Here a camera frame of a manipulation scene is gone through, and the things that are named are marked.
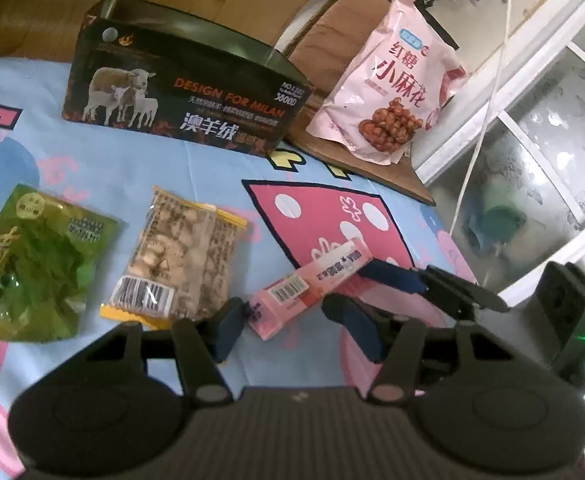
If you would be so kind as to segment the yellow peanut snack packet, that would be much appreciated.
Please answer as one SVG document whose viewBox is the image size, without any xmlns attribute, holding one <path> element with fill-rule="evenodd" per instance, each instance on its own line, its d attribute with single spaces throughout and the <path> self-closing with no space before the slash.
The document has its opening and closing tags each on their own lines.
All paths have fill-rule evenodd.
<svg viewBox="0 0 585 480">
<path fill-rule="evenodd" d="M 212 318 L 230 299 L 235 250 L 247 226 L 237 214 L 155 186 L 143 231 L 99 315 L 151 330 Z"/>
</svg>

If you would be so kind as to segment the pink candy box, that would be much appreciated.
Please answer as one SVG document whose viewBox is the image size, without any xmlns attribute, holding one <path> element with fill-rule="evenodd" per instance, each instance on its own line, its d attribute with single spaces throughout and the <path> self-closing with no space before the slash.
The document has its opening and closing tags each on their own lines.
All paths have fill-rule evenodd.
<svg viewBox="0 0 585 480">
<path fill-rule="evenodd" d="M 256 292 L 248 302 L 248 324 L 262 340 L 277 335 L 293 318 L 350 280 L 373 260 L 358 237 L 333 248 Z"/>
</svg>

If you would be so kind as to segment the green snack packet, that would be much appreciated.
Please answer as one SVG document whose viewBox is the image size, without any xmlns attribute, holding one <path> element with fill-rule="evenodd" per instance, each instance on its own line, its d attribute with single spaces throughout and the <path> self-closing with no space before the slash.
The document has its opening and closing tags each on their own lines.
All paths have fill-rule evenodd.
<svg viewBox="0 0 585 480">
<path fill-rule="evenodd" d="M 116 219 L 18 184 L 0 212 L 0 341 L 76 336 Z"/>
</svg>

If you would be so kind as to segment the pink fried-twist snack bag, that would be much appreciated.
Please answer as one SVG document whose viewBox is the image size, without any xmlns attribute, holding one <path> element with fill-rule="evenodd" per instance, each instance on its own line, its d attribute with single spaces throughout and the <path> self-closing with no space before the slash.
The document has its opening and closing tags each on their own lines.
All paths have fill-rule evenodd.
<svg viewBox="0 0 585 480">
<path fill-rule="evenodd" d="M 364 162 L 388 166 L 401 160 L 414 136 L 437 125 L 467 73 L 416 1 L 391 1 L 307 133 L 344 146 Z"/>
</svg>

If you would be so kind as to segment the dark sheep-print cardboard box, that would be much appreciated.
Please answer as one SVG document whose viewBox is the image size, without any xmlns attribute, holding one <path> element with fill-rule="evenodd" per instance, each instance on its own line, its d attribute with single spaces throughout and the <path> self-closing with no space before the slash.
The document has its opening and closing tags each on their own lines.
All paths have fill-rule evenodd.
<svg viewBox="0 0 585 480">
<path fill-rule="evenodd" d="M 143 0 L 102 0 L 80 27 L 62 116 L 266 157 L 313 92 L 282 52 Z"/>
</svg>

